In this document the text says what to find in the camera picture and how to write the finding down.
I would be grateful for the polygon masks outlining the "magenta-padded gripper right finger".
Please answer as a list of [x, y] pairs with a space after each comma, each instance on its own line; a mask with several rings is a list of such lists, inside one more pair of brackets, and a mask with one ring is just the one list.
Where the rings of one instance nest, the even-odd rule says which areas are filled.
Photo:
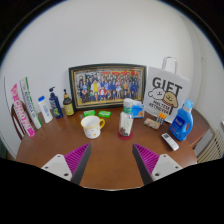
[[169, 155], [158, 155], [136, 143], [133, 144], [132, 153], [145, 185], [182, 169]]

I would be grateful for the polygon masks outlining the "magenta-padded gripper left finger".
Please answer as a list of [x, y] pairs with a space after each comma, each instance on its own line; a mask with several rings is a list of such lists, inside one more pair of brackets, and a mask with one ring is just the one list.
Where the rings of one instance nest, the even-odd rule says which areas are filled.
[[66, 155], [56, 154], [42, 169], [79, 185], [90, 154], [91, 145], [85, 144]]

